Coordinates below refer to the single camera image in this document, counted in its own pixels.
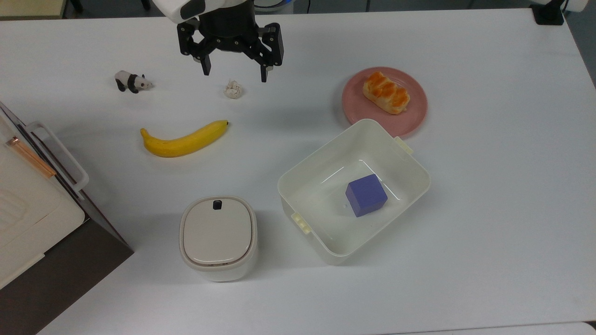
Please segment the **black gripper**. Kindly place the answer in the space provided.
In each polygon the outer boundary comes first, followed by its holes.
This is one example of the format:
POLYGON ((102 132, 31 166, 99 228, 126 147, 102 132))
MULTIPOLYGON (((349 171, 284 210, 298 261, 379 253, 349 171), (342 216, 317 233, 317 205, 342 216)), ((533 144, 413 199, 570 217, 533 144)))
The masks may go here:
POLYGON ((211 71, 210 53, 219 49, 245 53, 260 66, 260 80, 267 82, 268 73, 281 66, 284 45, 279 23, 264 27, 256 25, 253 0, 242 0, 232 7, 215 9, 199 16, 199 21, 186 21, 177 25, 180 53, 192 56, 200 63, 203 74, 211 71), (203 36, 200 42, 193 38, 196 31, 203 36))

